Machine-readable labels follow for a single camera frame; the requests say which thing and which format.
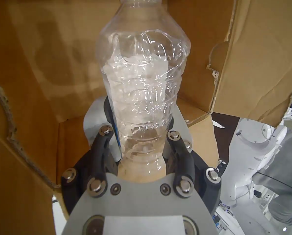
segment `brown cardboard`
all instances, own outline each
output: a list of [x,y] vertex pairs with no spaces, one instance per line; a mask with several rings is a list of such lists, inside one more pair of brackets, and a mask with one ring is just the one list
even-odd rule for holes
[[58,122],[24,55],[4,0],[0,0],[0,86],[9,101],[16,139],[55,182]]
[[58,122],[84,115],[106,95],[95,59],[100,30],[119,0],[9,0],[14,28]]
[[276,126],[292,95],[292,0],[239,0],[218,113]]
[[210,64],[210,53],[227,41],[236,0],[168,0],[168,11],[189,37],[192,47],[178,96],[210,112],[223,61]]
[[189,127],[193,136],[193,150],[208,166],[216,168],[218,166],[219,154],[217,141],[213,133],[213,123],[211,115],[201,120],[199,123]]
[[[213,106],[220,113],[275,125],[289,103],[292,0],[167,0],[167,4],[192,40],[177,103],[192,125],[194,151],[216,167],[209,115]],[[88,150],[83,114],[105,93],[97,64],[92,64],[92,78],[84,73],[92,63],[98,32],[117,7],[118,0],[16,0],[10,1],[8,12],[0,0],[0,84],[9,98],[18,140],[51,180],[59,180],[63,170]],[[42,59],[39,66],[36,53]],[[0,233],[54,234],[52,190],[18,157],[7,135],[0,107],[0,201],[5,202],[0,207]]]

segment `screw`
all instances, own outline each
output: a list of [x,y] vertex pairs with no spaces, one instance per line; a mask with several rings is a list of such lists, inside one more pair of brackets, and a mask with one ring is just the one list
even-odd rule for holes
[[160,186],[160,192],[164,195],[164,196],[168,196],[171,193],[171,187],[168,184],[162,184]]
[[64,177],[67,180],[67,183],[70,183],[74,180],[76,176],[76,169],[69,168],[66,171],[63,172],[62,177]]
[[171,136],[172,138],[176,139],[176,138],[178,138],[179,134],[178,134],[178,132],[172,131],[172,132],[170,133],[170,136]]
[[182,192],[188,193],[189,190],[190,190],[190,188],[191,188],[191,185],[190,185],[190,182],[189,181],[187,181],[187,180],[181,180],[180,187],[181,187]]
[[183,141],[184,141],[184,144],[185,144],[187,150],[192,148],[192,144],[190,141],[187,141],[187,140],[183,140]]
[[207,179],[214,184],[218,184],[221,182],[221,177],[219,177],[218,173],[214,170],[214,168],[207,168],[205,175]]
[[98,192],[101,189],[101,181],[98,179],[95,179],[90,184],[90,190]]
[[112,131],[112,127],[108,125],[105,125],[102,128],[100,128],[100,134],[102,135],[108,134],[111,131]]
[[121,185],[116,183],[113,184],[110,188],[110,193],[114,196],[118,195],[121,192]]
[[218,179],[218,177],[219,177],[218,174],[217,174],[217,172],[214,171],[214,170],[209,171],[208,175],[214,181],[216,181]]

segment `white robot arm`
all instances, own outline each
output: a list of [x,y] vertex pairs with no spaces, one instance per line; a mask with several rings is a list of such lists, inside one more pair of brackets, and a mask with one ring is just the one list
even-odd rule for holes
[[241,118],[230,147],[230,161],[222,175],[221,201],[231,207],[246,235],[277,234],[251,199],[254,196],[252,176],[268,168],[279,152],[287,128],[276,129],[257,121]]

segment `torn cardboard edge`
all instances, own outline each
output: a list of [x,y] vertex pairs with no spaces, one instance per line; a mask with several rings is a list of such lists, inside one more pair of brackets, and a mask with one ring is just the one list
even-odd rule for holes
[[[187,126],[191,126],[191,125],[193,125],[195,123],[198,123],[201,120],[205,119],[206,116],[208,116],[208,115],[213,113],[216,93],[217,93],[217,90],[218,90],[218,87],[219,87],[221,76],[220,76],[220,72],[218,70],[215,70],[215,69],[212,68],[212,58],[213,58],[214,54],[217,52],[217,49],[219,47],[221,47],[223,44],[224,44],[224,46],[228,46],[228,44],[229,44],[229,41],[230,41],[230,38],[231,38],[234,19],[235,19],[235,16],[236,16],[237,3],[238,3],[238,0],[234,0],[233,1],[233,9],[232,9],[232,14],[231,14],[230,24],[229,24],[229,28],[228,28],[227,34],[225,35],[225,38],[224,38],[223,42],[216,44],[212,48],[212,50],[210,51],[210,54],[209,54],[209,60],[208,60],[208,64],[206,66],[206,69],[210,70],[212,72],[212,76],[214,78],[214,90],[213,90],[212,100],[210,101],[210,104],[209,104],[209,111],[208,112],[204,111],[205,114],[195,118],[192,121],[186,121]],[[223,60],[224,60],[223,68],[225,66],[225,61],[226,61],[226,58],[227,58],[228,49],[229,49],[229,46],[226,49],[226,56],[225,56],[225,58],[223,58]]]
[[16,125],[13,120],[13,114],[11,112],[8,98],[3,90],[0,87],[0,104],[6,113],[7,120],[8,120],[8,137],[6,137],[7,141],[12,145],[12,148],[17,153],[17,155],[24,160],[24,164],[32,169],[39,178],[51,189],[59,189],[61,185],[57,185],[53,183],[43,172],[39,169],[36,164],[29,158],[26,154],[24,148],[21,146],[20,142],[16,139]]

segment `bolt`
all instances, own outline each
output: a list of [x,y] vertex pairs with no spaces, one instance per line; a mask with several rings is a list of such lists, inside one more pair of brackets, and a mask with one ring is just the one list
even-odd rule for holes
[[191,149],[192,144],[191,144],[189,141],[184,140],[184,144],[185,144],[187,150],[188,150],[188,149]]
[[113,184],[110,188],[110,193],[114,196],[118,195],[121,192],[121,185],[116,183]]
[[98,192],[101,189],[101,181],[98,179],[95,179],[90,184],[90,189],[92,191]]
[[171,193],[171,187],[168,184],[162,184],[160,186],[160,192],[164,195],[164,196],[168,196]]
[[181,187],[182,192],[184,193],[188,193],[189,190],[191,189],[190,182],[187,180],[181,180],[180,187]]
[[76,170],[74,168],[69,168],[63,172],[62,177],[67,180],[67,183],[71,182],[76,175]]
[[209,171],[208,175],[214,181],[216,181],[218,179],[218,177],[219,177],[218,174],[217,174],[217,172],[214,171],[214,170]]
[[170,132],[170,136],[174,139],[178,138],[178,135],[179,135],[178,132],[175,131]]
[[103,133],[107,134],[107,133],[109,133],[109,132],[110,132],[110,129],[109,129],[109,127],[108,127],[108,126],[103,126],[103,127],[101,128],[101,132],[103,132]]

